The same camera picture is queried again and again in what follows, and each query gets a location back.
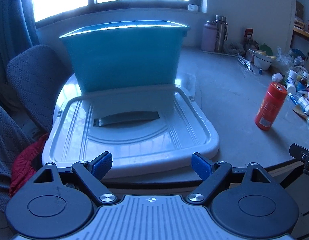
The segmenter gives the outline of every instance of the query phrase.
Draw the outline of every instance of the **pink bottle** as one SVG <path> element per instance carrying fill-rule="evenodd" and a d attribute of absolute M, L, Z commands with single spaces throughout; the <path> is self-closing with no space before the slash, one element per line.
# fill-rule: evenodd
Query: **pink bottle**
<path fill-rule="evenodd" d="M 203 26 L 201 49 L 215 51 L 217 27 L 215 21 L 207 21 Z"/>

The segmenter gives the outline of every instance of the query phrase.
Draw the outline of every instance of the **chair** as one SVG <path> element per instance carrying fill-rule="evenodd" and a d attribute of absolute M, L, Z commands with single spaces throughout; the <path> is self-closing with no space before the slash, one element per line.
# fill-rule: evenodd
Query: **chair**
<path fill-rule="evenodd" d="M 11 181 L 11 167 L 15 158 L 34 141 L 0 106 L 0 211 L 4 212 Z"/>
<path fill-rule="evenodd" d="M 6 74 L 29 117 L 49 133 L 57 97 L 71 72 L 50 47 L 37 45 L 14 57 Z"/>

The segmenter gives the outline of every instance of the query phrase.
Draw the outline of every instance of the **table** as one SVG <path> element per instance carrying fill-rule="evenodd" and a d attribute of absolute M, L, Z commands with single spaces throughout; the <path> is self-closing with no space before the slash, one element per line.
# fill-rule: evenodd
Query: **table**
<path fill-rule="evenodd" d="M 181 51 L 177 79 L 181 85 L 188 86 L 189 77 L 195 79 L 195 93 L 192 89 L 195 101 L 220 137 L 220 149 L 213 161 L 224 160 L 234 167 L 257 162 L 272 173 L 275 171 L 275 175 L 301 165 L 289 155 L 289 147 L 296 143 L 309 149 L 309 129 L 307 122 L 292 111 L 294 105 L 290 99 L 284 102 L 269 131 L 260 130 L 254 123 L 271 82 L 270 74 L 260 75 L 258 69 L 251 72 L 235 57 L 185 47 Z M 80 93 L 76 77 L 72 75 L 58 97 L 54 120 L 62 103 Z M 107 182 L 160 184 L 199 179 L 191 167 L 184 167 Z"/>
<path fill-rule="evenodd" d="M 309 41 L 309 33 L 308 33 L 308 32 L 304 32 L 303 30 L 301 30 L 301 29 L 299 29 L 299 28 L 293 27 L 293 33 L 292 33 L 292 39 L 291 39 L 290 48 L 292 48 L 293 40 L 294 40 L 294 36 L 295 36 L 295 35 L 298 35 L 298 36 L 300 36 L 301 38 L 304 38 L 304 39 L 306 39 L 307 41 Z"/>

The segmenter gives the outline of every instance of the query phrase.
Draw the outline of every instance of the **blue curtain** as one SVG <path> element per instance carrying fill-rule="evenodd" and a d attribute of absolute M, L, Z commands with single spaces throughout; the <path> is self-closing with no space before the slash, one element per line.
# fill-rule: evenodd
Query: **blue curtain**
<path fill-rule="evenodd" d="M 32 0 L 0 0 L 0 79 L 13 57 L 38 44 Z"/>

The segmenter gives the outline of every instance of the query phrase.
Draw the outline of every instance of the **red quilted fabric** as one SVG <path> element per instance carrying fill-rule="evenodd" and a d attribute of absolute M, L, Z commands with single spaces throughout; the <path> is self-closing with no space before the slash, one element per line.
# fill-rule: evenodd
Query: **red quilted fabric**
<path fill-rule="evenodd" d="M 13 195 L 36 173 L 32 167 L 33 159 L 43 150 L 49 134 L 42 135 L 40 139 L 28 146 L 18 155 L 12 165 L 11 184 L 9 196 Z"/>

